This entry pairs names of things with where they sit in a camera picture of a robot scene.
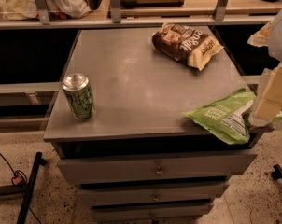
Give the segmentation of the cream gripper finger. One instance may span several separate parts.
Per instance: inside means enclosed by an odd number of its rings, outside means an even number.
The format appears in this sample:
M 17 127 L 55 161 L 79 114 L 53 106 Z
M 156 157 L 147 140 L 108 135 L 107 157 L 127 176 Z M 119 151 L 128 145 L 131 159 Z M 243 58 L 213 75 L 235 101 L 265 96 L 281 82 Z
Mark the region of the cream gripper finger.
M 263 70 L 248 121 L 252 126 L 263 127 L 271 123 L 281 109 L 282 63 L 274 70 Z

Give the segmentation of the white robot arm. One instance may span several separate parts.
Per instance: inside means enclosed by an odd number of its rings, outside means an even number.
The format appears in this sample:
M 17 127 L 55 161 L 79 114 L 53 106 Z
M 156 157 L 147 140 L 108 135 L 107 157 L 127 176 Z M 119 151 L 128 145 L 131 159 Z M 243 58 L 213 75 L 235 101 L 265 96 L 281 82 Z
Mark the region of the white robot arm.
M 275 16 L 269 29 L 269 55 L 279 60 L 274 70 L 265 69 L 260 77 L 248 121 L 252 126 L 263 127 L 282 109 L 282 9 Z

